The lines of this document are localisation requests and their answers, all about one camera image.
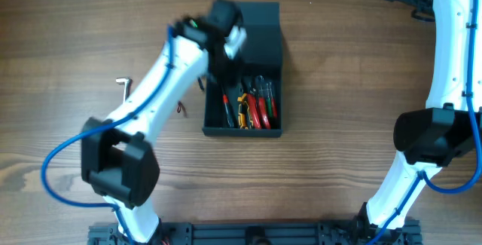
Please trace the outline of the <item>red and black screwdriver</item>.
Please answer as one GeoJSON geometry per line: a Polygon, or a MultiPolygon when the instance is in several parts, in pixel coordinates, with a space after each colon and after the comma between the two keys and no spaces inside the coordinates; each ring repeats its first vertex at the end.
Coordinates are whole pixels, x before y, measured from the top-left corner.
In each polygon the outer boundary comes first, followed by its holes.
{"type": "Polygon", "coordinates": [[[230,107],[230,102],[223,85],[221,86],[221,93],[224,104],[224,111],[226,113],[227,126],[229,128],[235,128],[235,121],[233,119],[232,109],[230,107]]]}

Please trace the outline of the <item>red handled pliers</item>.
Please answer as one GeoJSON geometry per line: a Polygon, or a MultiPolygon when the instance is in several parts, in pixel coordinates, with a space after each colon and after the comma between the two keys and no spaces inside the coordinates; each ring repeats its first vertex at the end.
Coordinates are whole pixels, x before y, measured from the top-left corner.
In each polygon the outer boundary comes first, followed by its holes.
{"type": "Polygon", "coordinates": [[[262,75],[252,77],[243,82],[246,86],[249,114],[255,129],[271,129],[267,109],[267,82],[262,75]]]}

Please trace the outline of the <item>orange and black pliers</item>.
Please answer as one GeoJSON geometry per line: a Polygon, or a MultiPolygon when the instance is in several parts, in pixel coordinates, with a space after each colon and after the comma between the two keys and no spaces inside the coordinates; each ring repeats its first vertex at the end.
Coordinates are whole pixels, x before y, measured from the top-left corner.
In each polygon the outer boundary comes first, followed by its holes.
{"type": "Polygon", "coordinates": [[[246,100],[246,92],[243,83],[239,84],[239,95],[237,97],[238,102],[238,125],[240,129],[248,130],[251,128],[249,116],[248,116],[248,104],[246,100]]]}

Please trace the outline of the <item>dark green box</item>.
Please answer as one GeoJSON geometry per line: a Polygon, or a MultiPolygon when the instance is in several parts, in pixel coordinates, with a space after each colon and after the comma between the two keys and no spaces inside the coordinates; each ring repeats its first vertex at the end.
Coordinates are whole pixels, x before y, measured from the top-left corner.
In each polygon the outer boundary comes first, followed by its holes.
{"type": "Polygon", "coordinates": [[[206,83],[206,105],[203,132],[206,136],[263,137],[276,138],[282,135],[282,31],[277,2],[231,2],[217,0],[209,16],[212,19],[231,19],[237,15],[236,26],[246,29],[247,37],[241,53],[242,66],[239,80],[234,86],[224,86],[232,109],[235,128],[227,126],[221,85],[206,83]],[[255,129],[251,116],[251,128],[240,129],[238,125],[239,84],[252,77],[262,75],[266,82],[273,83],[277,119],[270,118],[271,129],[255,129]]]}

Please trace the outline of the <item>small screwdriver set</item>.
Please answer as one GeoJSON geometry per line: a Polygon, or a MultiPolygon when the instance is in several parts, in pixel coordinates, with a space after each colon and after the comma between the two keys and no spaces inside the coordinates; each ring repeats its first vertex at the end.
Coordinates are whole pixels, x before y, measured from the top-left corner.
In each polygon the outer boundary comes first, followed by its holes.
{"type": "Polygon", "coordinates": [[[266,101],[267,101],[267,110],[268,110],[268,115],[272,119],[277,119],[278,118],[278,113],[277,113],[277,108],[276,108],[276,101],[274,99],[274,93],[273,93],[273,83],[271,81],[268,81],[266,83],[266,101]]]}

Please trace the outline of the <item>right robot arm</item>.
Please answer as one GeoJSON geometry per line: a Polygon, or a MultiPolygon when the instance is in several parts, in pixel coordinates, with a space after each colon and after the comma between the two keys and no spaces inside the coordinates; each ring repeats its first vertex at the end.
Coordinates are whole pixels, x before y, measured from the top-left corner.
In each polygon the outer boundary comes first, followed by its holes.
{"type": "Polygon", "coordinates": [[[436,25],[434,70],[426,107],[395,123],[395,159],[354,218],[353,244],[395,243],[407,233],[407,212],[425,187],[460,194],[481,177],[481,0],[387,1],[410,5],[412,18],[436,25]],[[431,181],[470,151],[476,166],[469,181],[456,188],[431,181]]]}

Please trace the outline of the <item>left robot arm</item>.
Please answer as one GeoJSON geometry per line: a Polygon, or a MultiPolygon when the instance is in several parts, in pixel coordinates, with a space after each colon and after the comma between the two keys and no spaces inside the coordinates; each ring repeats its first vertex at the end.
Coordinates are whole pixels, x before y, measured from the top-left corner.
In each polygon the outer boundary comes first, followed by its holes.
{"type": "Polygon", "coordinates": [[[151,193],[160,167],[154,154],[167,118],[201,76],[224,80],[247,38],[236,2],[214,0],[203,17],[184,17],[167,29],[154,65],[104,121],[82,129],[81,177],[113,209],[117,224],[91,244],[159,244],[163,232],[151,193]]]}

